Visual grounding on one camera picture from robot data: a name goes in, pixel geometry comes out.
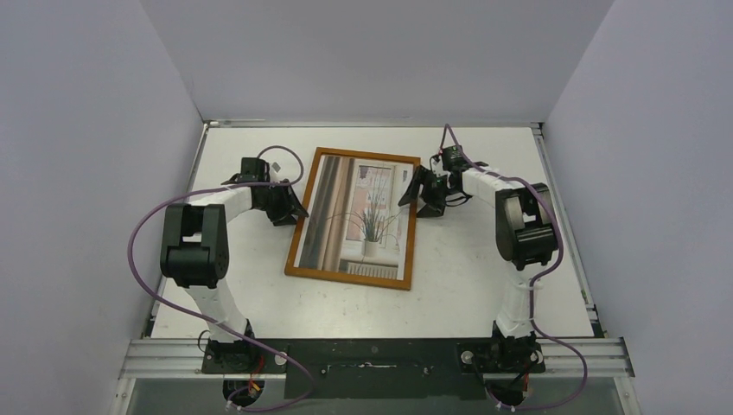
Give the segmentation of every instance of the brown curtain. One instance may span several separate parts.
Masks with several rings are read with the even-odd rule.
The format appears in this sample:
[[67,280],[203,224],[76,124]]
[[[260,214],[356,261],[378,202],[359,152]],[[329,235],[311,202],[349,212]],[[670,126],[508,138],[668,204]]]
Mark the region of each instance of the brown curtain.
[[342,158],[339,160],[334,180],[334,195],[331,199],[328,212],[330,220],[326,224],[326,243],[322,246],[319,255],[320,269],[324,271],[338,271],[343,246],[344,230],[349,215],[345,214],[348,208],[348,195],[354,180],[354,159]]

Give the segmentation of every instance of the brown picture frame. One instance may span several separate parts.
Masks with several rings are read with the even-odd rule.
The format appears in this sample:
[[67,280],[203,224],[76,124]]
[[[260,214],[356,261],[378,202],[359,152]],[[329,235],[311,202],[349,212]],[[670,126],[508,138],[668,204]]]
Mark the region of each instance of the brown picture frame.
[[[285,275],[289,275],[292,277],[304,277],[304,278],[314,278],[314,279],[323,279],[328,281],[335,281],[340,283],[350,283],[350,284],[362,284],[362,285],[371,285],[376,287],[384,287],[384,288],[393,288],[398,290],[409,290],[412,287],[412,261],[414,256],[414,247],[415,247],[415,227],[417,225],[417,202],[413,202],[409,205],[409,208],[407,209],[407,230],[406,230],[406,243],[404,243],[404,263],[402,266],[403,274],[402,279],[398,279],[398,276],[395,277],[397,279],[392,278],[392,274],[388,272],[390,277],[388,278],[381,278],[381,277],[375,277],[375,276],[367,276],[367,275],[359,275],[355,273],[349,273],[348,271],[343,271],[342,269],[342,253],[341,249],[338,248],[338,271],[325,271],[322,269],[316,269],[313,267],[306,267],[306,266],[299,266],[303,263],[303,258],[301,258],[301,262],[297,265],[297,257],[299,252],[305,249],[305,241],[303,244],[301,244],[301,240],[303,238],[306,238],[309,235],[309,232],[313,232],[314,235],[316,234],[316,231],[312,231],[314,229],[313,227],[318,227],[319,225],[317,223],[311,222],[314,215],[311,212],[311,208],[314,205],[317,205],[318,202],[314,203],[312,201],[314,196],[318,196],[316,193],[318,189],[315,189],[314,186],[316,185],[316,181],[321,184],[321,178],[317,177],[319,170],[321,169],[321,163],[323,160],[325,160],[325,157],[328,156],[335,156],[335,157],[342,157],[347,160],[351,160],[349,163],[360,163],[362,160],[374,160],[378,162],[383,163],[394,163],[395,165],[399,164],[409,164],[411,165],[411,171],[409,175],[407,176],[407,181],[411,179],[411,175],[414,172],[415,168],[420,165],[420,157],[414,157],[414,156],[398,156],[393,154],[383,154],[383,153],[371,153],[371,152],[365,152],[365,151],[356,151],[356,150],[339,150],[339,149],[330,149],[330,148],[323,148],[318,147],[316,148],[316,153],[314,155],[313,164],[310,168],[310,174],[308,178],[308,182],[306,184],[305,188],[305,194],[303,195],[303,206],[308,209],[309,213],[311,214],[311,218],[305,219],[301,218],[297,224],[296,224],[296,230],[293,234],[293,240],[290,243],[290,251],[288,253],[288,258],[285,263]],[[354,170],[351,170],[351,168],[355,164],[349,164],[349,167],[344,168],[347,171],[357,171],[357,169],[362,169],[363,166],[355,165]],[[401,171],[405,171],[406,166],[402,166]],[[392,173],[392,183],[395,183],[395,173]],[[353,193],[355,192],[355,184],[354,188],[351,188],[350,191]],[[354,203],[353,200],[346,201],[345,203]],[[326,218],[326,220],[331,220],[335,216],[331,216]],[[304,232],[304,228],[306,226],[306,223],[309,224],[309,229]],[[347,234],[347,232],[352,232],[349,227],[352,225],[341,225],[341,230],[337,232],[343,232],[344,235]],[[338,244],[344,244],[346,236],[339,237]],[[397,238],[395,238],[395,246],[397,248],[393,249],[399,249],[399,241]],[[362,247],[362,255],[364,255],[367,249],[365,247]],[[364,256],[361,258],[361,264],[364,264]],[[357,268],[359,271],[363,270],[363,267],[359,265],[360,268]]]

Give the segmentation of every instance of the gray panel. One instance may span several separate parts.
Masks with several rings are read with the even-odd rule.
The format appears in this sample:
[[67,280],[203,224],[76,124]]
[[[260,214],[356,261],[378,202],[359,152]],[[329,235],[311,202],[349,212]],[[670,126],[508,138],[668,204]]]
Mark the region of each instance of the gray panel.
[[733,2],[616,0],[545,124],[644,413],[731,413]]
[[[533,395],[527,405],[542,405],[565,398],[572,393],[578,379],[531,380]],[[221,380],[137,380],[132,394],[128,415],[188,415],[231,414],[225,411],[221,392]],[[269,380],[257,406],[274,405],[282,401],[284,380]],[[287,414],[395,414],[423,415],[440,413],[481,414],[495,413],[491,400],[461,401],[441,397],[431,399],[309,399],[290,409],[279,411]],[[590,379],[585,391],[574,401],[544,414],[623,414],[621,402],[611,378]]]
[[138,1],[0,9],[0,412],[106,413],[201,120]]
[[204,118],[540,121],[612,0],[143,0]]

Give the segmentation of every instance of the wooden frame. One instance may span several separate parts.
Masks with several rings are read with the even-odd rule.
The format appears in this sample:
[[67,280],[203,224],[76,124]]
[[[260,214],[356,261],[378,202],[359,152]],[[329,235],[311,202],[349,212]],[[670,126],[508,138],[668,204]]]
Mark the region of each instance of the wooden frame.
[[[385,167],[363,165],[368,164],[365,163],[368,161],[383,163]],[[412,285],[412,259],[415,245],[417,203],[411,203],[409,208],[405,210],[400,209],[396,207],[398,199],[395,200],[394,195],[399,192],[400,194],[396,197],[399,198],[401,196],[401,192],[404,192],[403,188],[406,188],[409,184],[412,173],[419,165],[419,157],[318,147],[310,168],[310,176],[306,185],[305,195],[303,196],[303,205],[309,210],[311,217],[308,219],[301,218],[296,225],[293,240],[290,243],[290,252],[288,253],[288,259],[285,264],[285,274],[293,277],[325,279],[342,283],[409,290]],[[390,173],[387,174],[388,179],[384,178],[384,171],[374,173],[376,169],[390,169]],[[362,174],[360,171],[364,171],[363,178],[360,177]],[[360,188],[360,191],[362,194],[364,191],[367,192],[368,197],[366,199],[369,200],[369,203],[373,203],[372,201],[376,199],[375,203],[381,206],[381,201],[385,200],[383,209],[388,214],[391,214],[392,210],[396,208],[398,210],[397,213],[391,214],[388,219],[394,222],[396,218],[398,225],[394,226],[395,229],[406,222],[407,229],[405,232],[405,230],[400,228],[399,238],[391,234],[386,235],[394,236],[394,246],[389,248],[392,251],[387,251],[385,248],[387,244],[382,243],[381,239],[378,242],[374,242],[380,245],[379,249],[384,250],[379,251],[379,255],[373,253],[376,252],[376,248],[372,250],[367,249],[367,243],[365,241],[357,242],[361,246],[361,260],[350,261],[348,257],[354,258],[354,239],[353,236],[352,239],[348,239],[347,235],[354,234],[354,226],[359,230],[362,229],[359,223],[357,223],[357,220],[349,219],[355,213],[351,210],[347,212],[354,204],[354,194],[357,192],[357,180],[372,180],[373,183],[376,181],[379,185],[391,182],[389,201],[387,201],[385,195],[382,195],[384,188],[372,188],[372,190],[378,192],[378,197],[376,198],[371,193],[368,193],[368,190]],[[343,213],[334,214],[334,211],[340,210],[338,208],[344,208],[345,206],[348,206],[348,209],[343,209]],[[391,222],[380,223],[383,229],[392,229]],[[396,265],[389,262],[394,258],[397,260]],[[360,275],[349,272],[365,272],[372,275]]]

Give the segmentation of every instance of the framed picture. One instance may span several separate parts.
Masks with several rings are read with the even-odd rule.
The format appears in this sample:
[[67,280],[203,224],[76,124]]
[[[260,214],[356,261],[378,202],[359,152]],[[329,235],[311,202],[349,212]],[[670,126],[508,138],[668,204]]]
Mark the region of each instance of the framed picture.
[[409,290],[417,203],[398,207],[419,157],[317,148],[285,274]]

